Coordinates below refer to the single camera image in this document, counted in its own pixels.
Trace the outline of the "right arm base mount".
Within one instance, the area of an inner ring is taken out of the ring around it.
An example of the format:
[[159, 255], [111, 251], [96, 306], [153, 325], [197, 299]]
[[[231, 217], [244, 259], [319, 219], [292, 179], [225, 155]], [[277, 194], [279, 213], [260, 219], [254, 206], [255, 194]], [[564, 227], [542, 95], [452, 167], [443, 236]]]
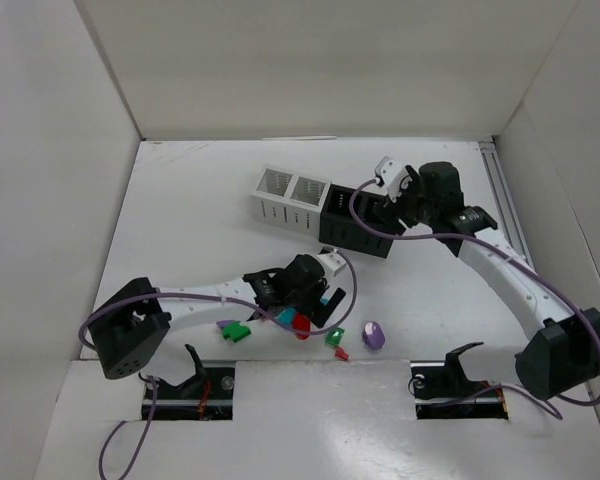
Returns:
[[509, 419], [502, 390], [486, 380], [470, 380], [461, 366], [460, 355], [481, 345], [472, 342], [457, 347], [442, 360], [410, 362], [408, 390], [414, 397], [417, 420]]

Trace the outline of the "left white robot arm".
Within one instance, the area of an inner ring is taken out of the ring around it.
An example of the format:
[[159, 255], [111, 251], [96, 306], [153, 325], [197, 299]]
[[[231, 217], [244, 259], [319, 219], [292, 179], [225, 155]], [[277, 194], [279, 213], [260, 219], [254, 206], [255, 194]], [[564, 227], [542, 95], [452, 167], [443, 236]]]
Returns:
[[280, 321], [293, 309], [314, 325], [314, 334], [331, 331], [328, 320], [348, 295], [330, 283], [343, 271], [354, 269], [336, 249], [318, 254], [298, 254], [284, 268], [247, 273], [216, 285], [197, 288], [158, 288], [146, 277], [129, 281], [80, 326], [82, 345], [96, 352], [109, 380], [136, 373], [152, 376], [172, 386], [186, 382], [190, 373], [184, 355], [162, 343], [168, 336], [220, 321], [266, 319], [281, 329], [297, 328]]

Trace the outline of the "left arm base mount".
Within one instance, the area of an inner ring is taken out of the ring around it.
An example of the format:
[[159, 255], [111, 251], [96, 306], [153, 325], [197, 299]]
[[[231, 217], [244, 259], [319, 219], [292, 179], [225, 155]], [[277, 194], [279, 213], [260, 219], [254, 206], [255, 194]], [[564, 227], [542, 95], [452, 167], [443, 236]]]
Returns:
[[156, 421], [231, 421], [236, 364], [203, 361], [196, 349], [186, 344], [186, 366], [191, 376], [173, 386], [163, 379], [156, 382]]

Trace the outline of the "green notched lego brick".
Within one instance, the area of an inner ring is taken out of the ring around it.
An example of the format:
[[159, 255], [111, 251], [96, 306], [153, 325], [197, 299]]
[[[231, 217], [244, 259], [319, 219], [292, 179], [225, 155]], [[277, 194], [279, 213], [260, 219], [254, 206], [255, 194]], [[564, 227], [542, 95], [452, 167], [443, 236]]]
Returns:
[[225, 340], [231, 340], [232, 342], [237, 343], [250, 336], [251, 329], [240, 322], [233, 322], [223, 327], [221, 333]]

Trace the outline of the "purple studded lego brick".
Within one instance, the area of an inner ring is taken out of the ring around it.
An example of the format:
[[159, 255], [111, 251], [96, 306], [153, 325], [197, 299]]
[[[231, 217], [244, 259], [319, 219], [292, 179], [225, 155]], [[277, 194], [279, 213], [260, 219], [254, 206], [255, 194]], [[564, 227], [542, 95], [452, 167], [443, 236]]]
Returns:
[[224, 328], [226, 328], [229, 325], [232, 325], [236, 323], [236, 320], [221, 320], [221, 321], [217, 321], [216, 325], [223, 330]]

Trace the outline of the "purple oval lego piece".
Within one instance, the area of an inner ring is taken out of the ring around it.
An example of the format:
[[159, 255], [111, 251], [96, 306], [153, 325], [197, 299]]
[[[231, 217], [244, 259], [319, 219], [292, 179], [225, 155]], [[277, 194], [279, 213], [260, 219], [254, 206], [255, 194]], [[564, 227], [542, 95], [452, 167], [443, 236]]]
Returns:
[[378, 351], [383, 348], [386, 337], [381, 326], [375, 322], [367, 322], [362, 330], [362, 339], [367, 348], [372, 351]]

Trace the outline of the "blue rectangular lego brick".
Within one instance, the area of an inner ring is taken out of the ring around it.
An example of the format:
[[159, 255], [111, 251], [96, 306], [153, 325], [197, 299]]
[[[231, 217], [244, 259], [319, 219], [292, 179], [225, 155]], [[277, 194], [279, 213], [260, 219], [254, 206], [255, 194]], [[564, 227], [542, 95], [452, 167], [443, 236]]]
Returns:
[[278, 316], [277, 320], [283, 325], [292, 325], [297, 311], [293, 308], [284, 309]]

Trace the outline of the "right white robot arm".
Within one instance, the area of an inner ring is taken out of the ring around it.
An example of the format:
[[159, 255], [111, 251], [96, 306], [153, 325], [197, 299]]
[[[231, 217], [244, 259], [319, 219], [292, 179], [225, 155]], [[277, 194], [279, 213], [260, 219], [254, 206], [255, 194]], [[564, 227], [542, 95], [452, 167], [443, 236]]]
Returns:
[[[431, 230], [452, 254], [492, 288], [519, 322], [529, 343], [515, 356], [522, 386], [539, 400], [563, 398], [600, 378], [600, 312], [581, 310], [542, 280], [511, 247], [496, 220], [464, 201], [458, 170], [449, 162], [414, 169], [389, 157], [374, 170], [386, 192], [376, 214]], [[600, 392], [590, 400], [600, 404]]]

